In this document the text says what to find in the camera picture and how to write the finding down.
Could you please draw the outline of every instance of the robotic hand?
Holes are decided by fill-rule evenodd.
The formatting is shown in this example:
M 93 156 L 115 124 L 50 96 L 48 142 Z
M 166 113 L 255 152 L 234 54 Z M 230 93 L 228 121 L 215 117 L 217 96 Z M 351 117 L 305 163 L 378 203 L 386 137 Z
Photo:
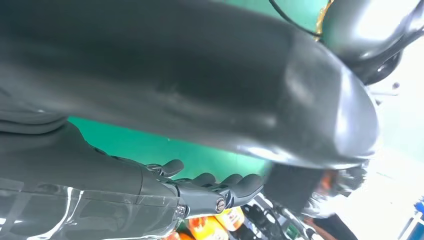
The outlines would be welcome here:
M 245 205 L 263 188 L 262 178 L 256 174 L 246 177 L 232 174 L 221 183 L 216 183 L 210 173 L 203 173 L 194 179 L 171 180 L 169 177 L 184 167 L 177 159 L 163 166 L 150 164 L 145 167 L 156 173 L 157 180 L 182 199 L 183 204 L 178 207 L 178 214 L 182 218 L 219 214 L 224 209 Z
M 110 156 L 70 123 L 45 134 L 2 133 L 0 143 L 0 240 L 157 239 L 182 219 L 241 206 L 262 189 L 254 174 L 172 180 L 180 160 Z

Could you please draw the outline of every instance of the glossy black surface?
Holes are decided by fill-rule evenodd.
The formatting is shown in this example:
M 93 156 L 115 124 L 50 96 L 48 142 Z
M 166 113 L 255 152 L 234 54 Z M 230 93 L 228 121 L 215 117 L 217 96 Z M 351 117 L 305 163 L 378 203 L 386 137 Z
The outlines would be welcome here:
M 77 115 L 309 168 L 374 153 L 373 101 L 282 21 L 209 1 L 0 2 L 0 89 Z

